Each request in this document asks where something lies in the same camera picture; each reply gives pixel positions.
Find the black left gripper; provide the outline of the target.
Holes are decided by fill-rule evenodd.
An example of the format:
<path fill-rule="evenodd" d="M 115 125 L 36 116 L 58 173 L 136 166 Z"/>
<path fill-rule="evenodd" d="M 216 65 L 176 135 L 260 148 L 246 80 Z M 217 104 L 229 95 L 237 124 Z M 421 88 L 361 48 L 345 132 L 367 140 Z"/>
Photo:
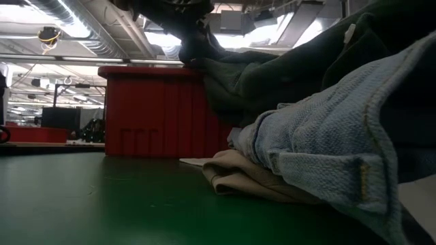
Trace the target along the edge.
<path fill-rule="evenodd" d="M 183 33 L 178 57 L 184 64 L 203 56 L 204 36 L 198 22 L 213 11 L 211 0 L 114 0 L 134 21 L 146 17 L 170 33 Z"/>

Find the dark green garment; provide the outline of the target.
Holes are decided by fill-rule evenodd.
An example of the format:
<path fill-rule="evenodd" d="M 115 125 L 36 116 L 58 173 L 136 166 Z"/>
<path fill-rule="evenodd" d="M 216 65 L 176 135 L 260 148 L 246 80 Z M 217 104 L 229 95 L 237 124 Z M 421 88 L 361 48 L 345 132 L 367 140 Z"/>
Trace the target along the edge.
<path fill-rule="evenodd" d="M 278 104 L 318 93 L 433 31 L 436 0 L 373 0 L 281 56 L 248 51 L 202 59 L 208 104 L 222 121 L 245 127 Z"/>

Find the khaki shorts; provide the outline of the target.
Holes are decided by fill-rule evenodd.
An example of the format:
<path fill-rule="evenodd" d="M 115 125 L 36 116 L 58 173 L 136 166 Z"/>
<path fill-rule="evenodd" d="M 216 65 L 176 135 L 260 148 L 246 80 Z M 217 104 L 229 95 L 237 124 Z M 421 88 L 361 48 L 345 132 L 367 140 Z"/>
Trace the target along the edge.
<path fill-rule="evenodd" d="M 219 195 L 244 193 L 283 203 L 328 204 L 389 245 L 436 245 L 436 238 L 399 203 L 374 154 L 332 156 L 285 152 L 272 169 L 237 150 L 218 152 L 202 172 Z"/>

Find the light blue jeans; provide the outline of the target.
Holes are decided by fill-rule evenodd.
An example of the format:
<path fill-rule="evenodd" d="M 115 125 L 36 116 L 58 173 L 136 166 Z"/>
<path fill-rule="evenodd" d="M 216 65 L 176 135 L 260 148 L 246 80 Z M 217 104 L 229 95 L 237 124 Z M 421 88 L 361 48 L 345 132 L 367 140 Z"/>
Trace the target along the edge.
<path fill-rule="evenodd" d="M 436 174 L 436 31 L 228 141 L 389 245 L 436 245 L 399 201 L 401 183 Z"/>

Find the red plastic laundry bin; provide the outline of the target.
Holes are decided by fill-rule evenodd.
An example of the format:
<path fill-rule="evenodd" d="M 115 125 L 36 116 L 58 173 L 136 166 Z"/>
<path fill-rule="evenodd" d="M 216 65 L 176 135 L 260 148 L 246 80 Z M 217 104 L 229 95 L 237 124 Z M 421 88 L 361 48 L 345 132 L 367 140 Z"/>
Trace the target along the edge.
<path fill-rule="evenodd" d="M 209 158 L 227 149 L 231 126 L 208 105 L 201 73 L 105 66 L 98 74 L 107 81 L 108 156 Z"/>

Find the red storage bin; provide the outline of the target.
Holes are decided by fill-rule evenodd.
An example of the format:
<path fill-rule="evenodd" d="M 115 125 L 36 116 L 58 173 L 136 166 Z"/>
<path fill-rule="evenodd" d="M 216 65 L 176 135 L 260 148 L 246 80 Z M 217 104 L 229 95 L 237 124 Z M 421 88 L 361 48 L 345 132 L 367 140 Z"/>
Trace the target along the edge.
<path fill-rule="evenodd" d="M 68 138 L 67 129 L 47 127 L 7 127 L 10 132 L 9 142 L 37 142 L 37 143 L 66 143 Z"/>

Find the bright ceiling light panel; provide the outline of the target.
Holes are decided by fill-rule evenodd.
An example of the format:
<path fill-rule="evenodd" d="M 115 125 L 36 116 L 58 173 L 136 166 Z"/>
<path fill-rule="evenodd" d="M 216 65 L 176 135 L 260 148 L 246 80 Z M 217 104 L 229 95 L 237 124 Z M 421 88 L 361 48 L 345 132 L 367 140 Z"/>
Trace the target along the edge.
<path fill-rule="evenodd" d="M 163 47 L 173 47 L 180 46 L 181 40 L 171 34 L 163 33 L 144 33 L 150 44 L 163 46 Z M 242 35 L 221 35 L 215 36 L 219 44 L 223 48 L 242 48 L 248 47 L 251 43 L 248 39 L 245 39 Z"/>

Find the long linear ceiling light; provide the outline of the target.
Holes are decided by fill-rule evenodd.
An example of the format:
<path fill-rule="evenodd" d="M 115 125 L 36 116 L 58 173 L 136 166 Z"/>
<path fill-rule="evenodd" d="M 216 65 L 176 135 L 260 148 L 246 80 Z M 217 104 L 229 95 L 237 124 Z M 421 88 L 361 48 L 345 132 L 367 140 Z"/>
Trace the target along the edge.
<path fill-rule="evenodd" d="M 118 59 L 81 56 L 49 56 L 36 54 L 6 54 L 0 53 L 0 61 L 11 63 L 37 63 L 49 65 L 183 65 L 180 61 L 159 59 Z"/>

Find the white printed tote bag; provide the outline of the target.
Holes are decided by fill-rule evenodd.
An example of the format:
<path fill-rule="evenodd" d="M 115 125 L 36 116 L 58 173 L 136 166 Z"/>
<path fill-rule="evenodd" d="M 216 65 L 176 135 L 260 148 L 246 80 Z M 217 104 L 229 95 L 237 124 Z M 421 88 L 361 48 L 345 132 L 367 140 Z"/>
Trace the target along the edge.
<path fill-rule="evenodd" d="M 205 163 L 209 162 L 210 158 L 202 158 L 202 159 L 179 159 L 181 163 L 185 163 L 188 165 L 194 165 L 197 167 L 202 167 Z"/>

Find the black background robot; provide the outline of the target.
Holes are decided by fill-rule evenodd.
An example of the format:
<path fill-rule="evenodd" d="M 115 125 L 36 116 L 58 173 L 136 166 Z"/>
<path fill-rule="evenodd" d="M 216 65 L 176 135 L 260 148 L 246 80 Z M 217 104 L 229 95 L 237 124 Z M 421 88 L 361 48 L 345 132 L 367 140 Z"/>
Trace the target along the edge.
<path fill-rule="evenodd" d="M 81 130 L 80 139 L 87 143 L 104 143 L 106 134 L 105 120 L 91 119 Z"/>

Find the black monitor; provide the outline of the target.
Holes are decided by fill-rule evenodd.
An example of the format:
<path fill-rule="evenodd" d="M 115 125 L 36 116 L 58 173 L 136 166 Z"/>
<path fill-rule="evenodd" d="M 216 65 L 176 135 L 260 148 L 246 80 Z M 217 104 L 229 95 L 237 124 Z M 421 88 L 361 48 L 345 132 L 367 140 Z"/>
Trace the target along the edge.
<path fill-rule="evenodd" d="M 80 128 L 80 109 L 43 108 L 41 126 L 77 131 Z"/>

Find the wooden workbench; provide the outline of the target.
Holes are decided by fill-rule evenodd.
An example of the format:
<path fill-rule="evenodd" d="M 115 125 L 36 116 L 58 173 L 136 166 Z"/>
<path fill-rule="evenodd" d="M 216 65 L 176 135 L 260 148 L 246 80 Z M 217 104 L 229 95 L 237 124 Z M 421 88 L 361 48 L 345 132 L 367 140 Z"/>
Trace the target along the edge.
<path fill-rule="evenodd" d="M 0 144 L 0 157 L 105 152 L 104 144 L 62 144 L 43 142 L 7 142 Z"/>

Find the green table mat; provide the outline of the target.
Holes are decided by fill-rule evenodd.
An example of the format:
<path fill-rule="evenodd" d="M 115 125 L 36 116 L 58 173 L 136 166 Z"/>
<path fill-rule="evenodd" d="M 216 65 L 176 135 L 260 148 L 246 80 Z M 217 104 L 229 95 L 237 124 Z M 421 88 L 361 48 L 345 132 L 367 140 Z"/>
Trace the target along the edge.
<path fill-rule="evenodd" d="M 200 168 L 102 153 L 0 157 L 0 245 L 385 245 L 328 206 L 217 195 Z"/>

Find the large round silver duct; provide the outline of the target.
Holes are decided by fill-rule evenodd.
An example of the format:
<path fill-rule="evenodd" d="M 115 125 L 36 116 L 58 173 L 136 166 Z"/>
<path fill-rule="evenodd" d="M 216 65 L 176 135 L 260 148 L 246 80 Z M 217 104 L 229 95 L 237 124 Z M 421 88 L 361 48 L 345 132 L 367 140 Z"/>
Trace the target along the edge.
<path fill-rule="evenodd" d="M 24 1 L 39 13 L 51 18 L 64 33 L 79 39 L 79 42 L 96 56 L 127 57 L 125 51 L 79 0 Z"/>

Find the large shiny metal duct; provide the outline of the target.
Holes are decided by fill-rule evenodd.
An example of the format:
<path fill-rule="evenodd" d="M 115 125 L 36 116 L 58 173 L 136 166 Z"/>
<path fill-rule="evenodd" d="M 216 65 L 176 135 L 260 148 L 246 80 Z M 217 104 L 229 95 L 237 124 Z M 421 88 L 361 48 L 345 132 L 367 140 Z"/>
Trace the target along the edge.
<path fill-rule="evenodd" d="M 244 10 L 258 17 L 268 10 L 276 21 L 255 21 L 255 29 L 244 36 L 244 47 L 286 51 L 306 43 L 347 16 L 348 0 L 253 0 Z"/>

